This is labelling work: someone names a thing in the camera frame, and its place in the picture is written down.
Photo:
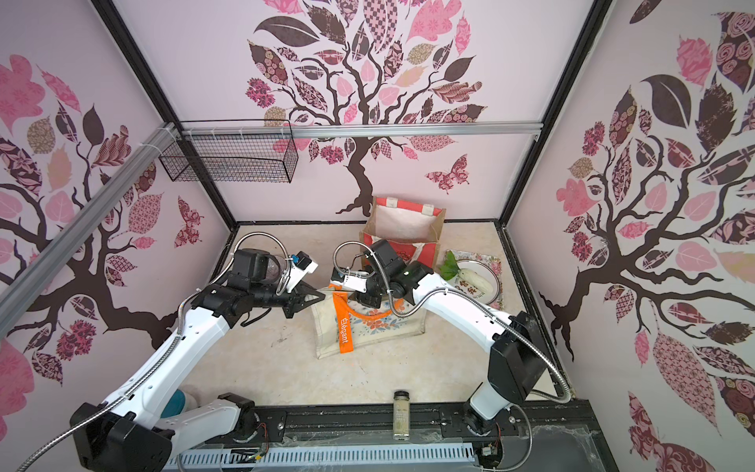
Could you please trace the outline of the canvas tote bag orange handles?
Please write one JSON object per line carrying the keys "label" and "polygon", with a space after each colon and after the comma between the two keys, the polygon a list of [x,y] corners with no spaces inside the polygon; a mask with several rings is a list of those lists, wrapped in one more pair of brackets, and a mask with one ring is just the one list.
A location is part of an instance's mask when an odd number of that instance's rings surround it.
{"label": "canvas tote bag orange handles", "polygon": [[425,309],[400,318],[391,311],[387,299],[375,309],[351,300],[352,292],[337,285],[330,285],[324,294],[326,298],[312,306],[318,359],[426,332]]}

